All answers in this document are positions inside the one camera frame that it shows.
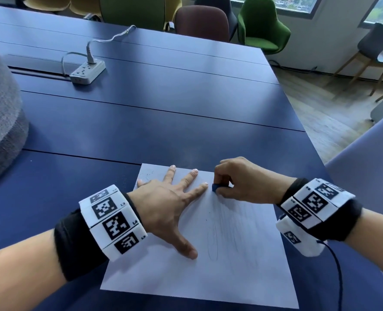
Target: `window frame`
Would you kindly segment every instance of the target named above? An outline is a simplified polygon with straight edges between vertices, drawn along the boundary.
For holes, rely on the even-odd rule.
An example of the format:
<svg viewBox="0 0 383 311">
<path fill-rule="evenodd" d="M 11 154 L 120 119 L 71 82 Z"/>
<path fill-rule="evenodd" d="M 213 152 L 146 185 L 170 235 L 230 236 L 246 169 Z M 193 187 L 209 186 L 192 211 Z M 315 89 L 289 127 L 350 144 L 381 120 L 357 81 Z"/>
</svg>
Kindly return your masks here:
<svg viewBox="0 0 383 311">
<path fill-rule="evenodd" d="M 319 8 L 319 6 L 321 4 L 321 1 L 322 0 L 316 0 L 310 13 L 297 11 L 297 10 L 291 10 L 291 9 L 282 9 L 282 8 L 276 6 L 277 14 L 283 15 L 283 16 L 298 17 L 301 19 L 313 19 L 314 15 L 317 12 L 317 9 Z M 240 9 L 245 1 L 230 0 L 230 2 L 232 3 L 232 7 L 237 7 Z"/>
<path fill-rule="evenodd" d="M 370 8 L 366 11 L 365 15 L 363 16 L 362 20 L 360 21 L 359 28 L 364 29 L 372 29 L 375 23 L 372 22 L 366 22 L 366 18 L 369 16 L 370 12 L 375 8 L 376 4 L 379 2 L 379 0 L 374 0 L 371 4 Z"/>
</svg>

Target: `baseboard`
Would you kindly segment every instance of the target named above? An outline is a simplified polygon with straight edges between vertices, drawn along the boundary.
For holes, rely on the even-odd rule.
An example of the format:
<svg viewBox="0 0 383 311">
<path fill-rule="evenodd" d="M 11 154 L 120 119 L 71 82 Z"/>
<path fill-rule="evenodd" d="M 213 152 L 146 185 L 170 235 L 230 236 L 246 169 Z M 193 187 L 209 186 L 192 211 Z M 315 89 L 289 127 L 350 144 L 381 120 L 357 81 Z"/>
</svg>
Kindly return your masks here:
<svg viewBox="0 0 383 311">
<path fill-rule="evenodd" d="M 271 67 L 277 67 L 277 68 L 282 68 L 282 67 L 279 67 L 278 65 L 272 65 L 270 64 Z M 320 74 L 320 75 L 333 75 L 333 73 L 328 73 L 328 72 L 321 72 L 321 71 L 311 71 L 311 70 L 303 70 L 303 69 L 297 69 L 295 67 L 284 67 L 282 68 L 283 70 L 288 70 L 288 71 L 294 71 L 294 72 L 301 72 L 301 73 L 314 73 L 314 74 Z M 342 74 L 337 74 L 336 77 L 338 78 L 353 78 L 353 76 L 350 76 L 350 75 L 342 75 Z M 360 81 L 365 81 L 365 82 L 372 82 L 372 83 L 376 83 L 377 80 L 376 79 L 371 79 L 371 78 L 357 78 L 358 80 Z"/>
</svg>

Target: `electrical outlet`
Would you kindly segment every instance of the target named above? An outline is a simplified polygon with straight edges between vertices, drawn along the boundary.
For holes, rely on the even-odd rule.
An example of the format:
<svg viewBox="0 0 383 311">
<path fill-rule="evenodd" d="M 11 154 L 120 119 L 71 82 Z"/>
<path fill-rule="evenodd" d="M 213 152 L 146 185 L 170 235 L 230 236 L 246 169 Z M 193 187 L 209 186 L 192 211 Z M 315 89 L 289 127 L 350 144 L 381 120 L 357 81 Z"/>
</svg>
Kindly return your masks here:
<svg viewBox="0 0 383 311">
<path fill-rule="evenodd" d="M 69 75 L 72 83 L 89 85 L 105 70 L 105 62 L 103 60 L 94 59 L 94 61 L 96 62 L 95 64 L 85 62 L 73 71 Z"/>
</svg>

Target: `person's left arm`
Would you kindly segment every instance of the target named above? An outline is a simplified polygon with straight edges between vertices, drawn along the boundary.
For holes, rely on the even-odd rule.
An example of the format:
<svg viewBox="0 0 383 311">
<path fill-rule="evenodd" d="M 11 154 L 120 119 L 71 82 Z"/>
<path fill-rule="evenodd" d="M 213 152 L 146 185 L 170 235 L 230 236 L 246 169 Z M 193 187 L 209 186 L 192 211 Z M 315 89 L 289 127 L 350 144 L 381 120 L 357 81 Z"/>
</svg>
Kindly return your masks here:
<svg viewBox="0 0 383 311">
<path fill-rule="evenodd" d="M 184 192 L 197 176 L 191 171 L 172 185 L 175 166 L 163 181 L 138 181 L 128 193 L 148 233 L 172 244 L 182 255 L 195 259 L 197 251 L 178 230 L 183 210 L 207 189 Z M 96 244 L 80 211 L 49 230 L 0 250 L 0 310 L 31 310 L 68 281 L 90 272 L 107 260 Z"/>
</svg>

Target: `fingernail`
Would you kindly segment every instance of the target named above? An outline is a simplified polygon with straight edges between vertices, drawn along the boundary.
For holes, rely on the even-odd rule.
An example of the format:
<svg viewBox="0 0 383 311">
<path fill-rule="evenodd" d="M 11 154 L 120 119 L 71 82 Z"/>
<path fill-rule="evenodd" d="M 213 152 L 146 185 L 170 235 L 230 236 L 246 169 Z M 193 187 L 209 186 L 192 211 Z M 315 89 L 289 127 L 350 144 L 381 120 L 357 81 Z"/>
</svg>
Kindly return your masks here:
<svg viewBox="0 0 383 311">
<path fill-rule="evenodd" d="M 196 250 L 191 250 L 189 252 L 188 258 L 192 259 L 192 260 L 196 259 L 197 258 L 197 251 Z"/>
</svg>

